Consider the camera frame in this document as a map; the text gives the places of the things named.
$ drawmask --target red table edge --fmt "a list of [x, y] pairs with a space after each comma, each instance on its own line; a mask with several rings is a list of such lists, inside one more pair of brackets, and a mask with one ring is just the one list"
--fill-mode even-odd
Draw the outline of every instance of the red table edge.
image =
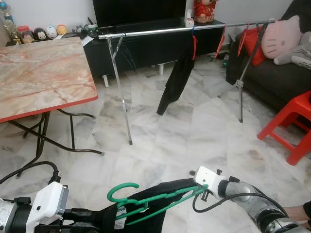
[[91, 101], [94, 101], [94, 100], [97, 100], [97, 99], [98, 99], [98, 95], [96, 95], [96, 96], [94, 96], [92, 98], [89, 98], [89, 99], [85, 99], [85, 100], [79, 100], [79, 101], [76, 101], [76, 102], [65, 103], [65, 104], [61, 104], [61, 105], [58, 105], [58, 106], [54, 106], [54, 107], [49, 107], [49, 108], [44, 108], [44, 109], [40, 109], [40, 110], [35, 110], [35, 111], [32, 111], [32, 112], [22, 113], [22, 114], [18, 114], [18, 115], [14, 115], [14, 116], [9, 116], [9, 117], [5, 117], [5, 118], [0, 119], [0, 123], [7, 122], [9, 120], [16, 120], [16, 119], [23, 118], [23, 117], [29, 117], [29, 116], [40, 114], [40, 113], [45, 113], [45, 112], [49, 112], [49, 111], [52, 111], [52, 110], [57, 110], [57, 109], [60, 109], [60, 108], [67, 108], [67, 107], [78, 105], [78, 104], [81, 104], [81, 103], [91, 102]]

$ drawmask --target red stool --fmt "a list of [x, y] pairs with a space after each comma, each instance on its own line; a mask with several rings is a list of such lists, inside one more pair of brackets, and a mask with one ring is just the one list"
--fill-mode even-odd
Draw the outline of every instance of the red stool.
[[[305, 154], [311, 150], [311, 129], [297, 121], [299, 115], [303, 115], [308, 120], [311, 120], [311, 91], [308, 91], [300, 96], [293, 98], [274, 118], [273, 120], [257, 135], [259, 140], [270, 135], [279, 143], [289, 149], [292, 154], [287, 158], [290, 165], [296, 165]], [[290, 143], [280, 137], [273, 130], [282, 125], [288, 127], [290, 124], [296, 124], [306, 130], [307, 135], [301, 140], [297, 147], [293, 147]]]

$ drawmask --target black television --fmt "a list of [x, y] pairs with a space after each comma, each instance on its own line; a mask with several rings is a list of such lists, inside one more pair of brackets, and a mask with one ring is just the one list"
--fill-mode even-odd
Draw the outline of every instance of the black television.
[[186, 0], [93, 0], [100, 28], [184, 17]]

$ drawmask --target pink cushion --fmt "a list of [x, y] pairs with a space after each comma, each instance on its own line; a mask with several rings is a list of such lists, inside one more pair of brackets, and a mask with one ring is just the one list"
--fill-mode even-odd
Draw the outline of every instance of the pink cushion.
[[280, 54], [296, 47], [300, 41], [299, 16], [270, 24], [263, 36], [263, 54], [274, 59]]

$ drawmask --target pillow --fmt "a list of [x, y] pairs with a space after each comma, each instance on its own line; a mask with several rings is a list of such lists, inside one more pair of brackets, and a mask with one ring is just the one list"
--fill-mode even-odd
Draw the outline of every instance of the pillow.
[[[244, 46], [246, 48], [248, 56], [250, 56], [254, 50], [254, 47], [258, 40], [258, 34], [257, 34], [257, 28], [249, 29], [246, 31], [246, 37], [244, 40]], [[254, 66], [258, 66], [261, 62], [266, 60], [266, 57], [264, 56], [261, 46], [258, 47], [254, 58], [252, 59], [252, 64]]]
[[300, 41], [299, 16], [271, 23], [262, 38], [262, 51], [267, 58], [274, 59], [295, 48]]

